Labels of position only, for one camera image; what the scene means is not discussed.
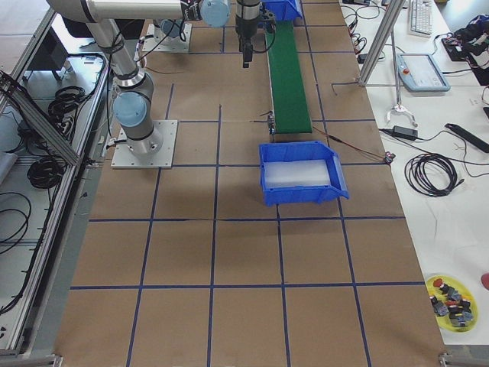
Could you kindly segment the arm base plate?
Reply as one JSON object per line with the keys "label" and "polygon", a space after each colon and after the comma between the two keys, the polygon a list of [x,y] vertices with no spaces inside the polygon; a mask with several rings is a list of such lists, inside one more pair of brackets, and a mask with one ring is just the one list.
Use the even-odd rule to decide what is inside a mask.
{"label": "arm base plate", "polygon": [[112,157],[114,169],[171,169],[173,165],[176,143],[177,120],[153,120],[153,134],[143,141],[127,139],[123,128],[118,139],[125,142],[117,143]]}
{"label": "arm base plate", "polygon": [[192,25],[190,23],[184,23],[183,35],[180,35],[180,28],[176,27],[175,36],[171,37],[166,36],[154,24],[149,24],[144,37],[142,52],[147,53],[150,50],[154,50],[154,52],[187,54],[189,52],[191,31]]}

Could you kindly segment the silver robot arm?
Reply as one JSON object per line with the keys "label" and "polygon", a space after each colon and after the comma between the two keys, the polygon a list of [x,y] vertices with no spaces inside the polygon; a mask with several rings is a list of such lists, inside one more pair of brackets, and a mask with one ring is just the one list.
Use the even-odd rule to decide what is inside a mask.
{"label": "silver robot arm", "polygon": [[121,93],[112,109],[126,134],[132,154],[149,155],[160,150],[162,133],[151,119],[154,84],[125,46],[116,20],[152,19],[204,21],[213,28],[228,23],[232,13],[227,1],[51,1],[50,7],[72,21],[86,24],[100,50],[107,56]]}
{"label": "silver robot arm", "polygon": [[159,41],[166,38],[179,38],[181,41],[186,41],[186,34],[184,32],[185,22],[183,19],[170,20],[170,19],[155,19],[154,24],[154,37]]}

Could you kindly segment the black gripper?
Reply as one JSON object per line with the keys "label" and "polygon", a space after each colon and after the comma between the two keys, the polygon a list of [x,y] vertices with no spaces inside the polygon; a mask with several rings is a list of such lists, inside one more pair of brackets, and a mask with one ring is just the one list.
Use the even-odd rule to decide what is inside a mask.
{"label": "black gripper", "polygon": [[266,32],[276,31],[275,16],[264,8],[258,0],[237,0],[235,9],[235,31],[240,41],[239,50],[242,53],[242,67],[249,68],[253,60],[254,48],[251,42],[257,29],[263,25]]}

